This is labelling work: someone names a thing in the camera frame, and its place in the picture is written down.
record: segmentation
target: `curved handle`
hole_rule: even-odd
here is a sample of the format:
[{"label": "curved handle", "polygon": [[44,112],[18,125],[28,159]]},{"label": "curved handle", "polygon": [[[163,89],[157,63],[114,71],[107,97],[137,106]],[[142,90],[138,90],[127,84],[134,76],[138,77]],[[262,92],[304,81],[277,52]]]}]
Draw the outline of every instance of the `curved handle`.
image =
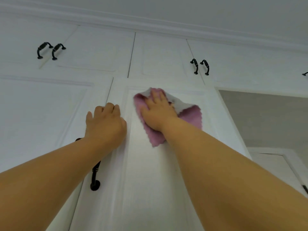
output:
[{"label": "curved handle", "polygon": [[202,62],[200,62],[201,65],[204,65],[206,66],[206,68],[208,69],[208,71],[205,73],[205,75],[209,75],[209,72],[210,72],[210,66],[208,64],[208,62],[206,60],[203,60]]},{"label": "curved handle", "polygon": [[99,165],[100,165],[100,162],[98,162],[92,169],[93,173],[92,173],[90,189],[93,191],[98,190],[98,188],[100,187],[100,181],[96,180],[96,173],[98,171]]},{"label": "curved handle", "polygon": [[194,72],[194,74],[198,74],[198,62],[197,62],[197,60],[193,58],[190,63],[191,64],[195,63],[195,66],[196,66],[197,70]]},{"label": "curved handle", "polygon": [[57,44],[54,49],[52,50],[52,60],[55,61],[57,58],[55,57],[55,52],[62,46],[62,50],[65,50],[66,47],[63,46],[63,44]]},{"label": "curved handle", "polygon": [[50,48],[50,49],[53,48],[53,46],[52,46],[50,43],[48,43],[48,42],[42,43],[42,44],[38,47],[38,50],[37,50],[38,59],[42,59],[42,58],[43,58],[43,57],[39,54],[39,52],[40,52],[42,49],[44,49],[47,45],[49,45],[49,48]]}]

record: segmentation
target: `black metal handle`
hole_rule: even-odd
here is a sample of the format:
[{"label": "black metal handle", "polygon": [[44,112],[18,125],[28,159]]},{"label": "black metal handle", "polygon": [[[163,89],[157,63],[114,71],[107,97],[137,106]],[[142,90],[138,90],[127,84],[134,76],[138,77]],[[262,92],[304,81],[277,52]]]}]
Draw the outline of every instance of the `black metal handle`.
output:
[{"label": "black metal handle", "polygon": [[98,162],[93,168],[92,168],[92,179],[91,179],[91,184],[90,184],[90,189],[95,191],[98,190],[100,187],[100,181],[96,180],[96,173],[98,171],[100,162]]},{"label": "black metal handle", "polygon": [[65,50],[66,47],[63,46],[63,44],[57,44],[54,49],[52,50],[52,60],[55,61],[57,58],[55,57],[55,52],[62,46],[62,50]]},{"label": "black metal handle", "polygon": [[48,43],[48,42],[42,43],[42,44],[38,47],[38,50],[37,50],[38,59],[42,59],[42,58],[43,58],[43,57],[39,54],[39,52],[40,52],[42,49],[44,49],[47,45],[49,45],[49,48],[50,48],[50,49],[53,48],[53,46],[52,46],[50,43]]},{"label": "black metal handle", "polygon": [[190,62],[191,64],[193,64],[193,63],[195,63],[195,66],[196,66],[196,71],[194,72],[194,74],[198,74],[198,62],[197,62],[197,60],[196,59],[192,59],[192,61]]},{"label": "black metal handle", "polygon": [[206,66],[206,68],[208,69],[208,71],[205,73],[205,75],[209,75],[209,72],[210,72],[210,66],[208,64],[208,62],[206,60],[203,60],[202,62],[200,62],[201,65],[204,65]]}]

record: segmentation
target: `gray side of cloth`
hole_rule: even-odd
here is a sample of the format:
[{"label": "gray side of cloth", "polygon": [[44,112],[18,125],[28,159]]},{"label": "gray side of cloth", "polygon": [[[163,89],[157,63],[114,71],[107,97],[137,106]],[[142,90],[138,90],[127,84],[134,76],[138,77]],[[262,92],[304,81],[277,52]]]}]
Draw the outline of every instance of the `gray side of cloth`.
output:
[{"label": "gray side of cloth", "polygon": [[[151,88],[147,89],[146,91],[144,92],[141,92],[140,93],[141,95],[149,98],[150,95],[151,95]],[[184,103],[183,101],[181,101],[179,98],[176,98],[172,95],[170,95],[169,93],[165,92],[166,94],[166,98],[169,102],[173,103],[173,107],[174,107],[174,110],[176,112],[176,114],[179,115],[180,112],[182,112],[184,109],[188,109],[192,106],[194,106],[195,104],[187,104],[187,103]]]}]

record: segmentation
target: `ceiling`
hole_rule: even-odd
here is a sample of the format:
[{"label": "ceiling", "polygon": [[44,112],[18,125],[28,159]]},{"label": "ceiling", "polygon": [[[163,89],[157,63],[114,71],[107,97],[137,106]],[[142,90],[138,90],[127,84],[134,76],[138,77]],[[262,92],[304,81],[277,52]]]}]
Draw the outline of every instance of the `ceiling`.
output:
[{"label": "ceiling", "polygon": [[33,0],[308,44],[308,0]]},{"label": "ceiling", "polygon": [[220,93],[247,147],[308,149],[308,98]]}]

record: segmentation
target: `cleaning cloth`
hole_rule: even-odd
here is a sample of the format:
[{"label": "cleaning cloth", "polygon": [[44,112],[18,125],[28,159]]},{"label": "cleaning cloth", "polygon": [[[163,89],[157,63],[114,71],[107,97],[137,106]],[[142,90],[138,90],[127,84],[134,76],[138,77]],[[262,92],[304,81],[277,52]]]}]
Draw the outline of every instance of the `cleaning cloth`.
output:
[{"label": "cleaning cloth", "polygon": [[180,99],[166,93],[161,88],[149,88],[148,90],[141,92],[141,93],[137,93],[134,96],[134,105],[136,107],[137,115],[139,116],[143,124],[144,130],[147,133],[150,143],[152,144],[153,147],[156,147],[164,143],[166,139],[161,132],[150,128],[145,123],[141,115],[141,107],[142,106],[147,107],[144,101],[144,98],[146,97],[146,98],[150,98],[153,100],[151,91],[154,91],[157,93],[162,91],[164,95],[166,96],[168,102],[173,103],[174,110],[177,113],[179,118],[183,119],[184,121],[187,121],[188,123],[202,130],[202,114],[201,114],[201,110],[198,105],[184,103]]}]

